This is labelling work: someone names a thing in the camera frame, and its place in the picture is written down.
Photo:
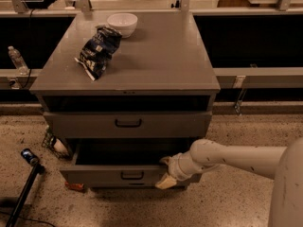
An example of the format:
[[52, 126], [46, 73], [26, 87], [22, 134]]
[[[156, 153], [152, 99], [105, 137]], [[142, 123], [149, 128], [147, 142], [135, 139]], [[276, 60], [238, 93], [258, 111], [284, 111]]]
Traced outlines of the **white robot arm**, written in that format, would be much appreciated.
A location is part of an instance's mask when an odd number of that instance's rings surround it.
[[217, 165], [239, 168], [274, 181], [268, 227], [303, 227], [303, 139], [288, 147], [225, 146], [196, 140], [185, 153], [161, 159], [168, 166], [159, 189], [171, 188]]

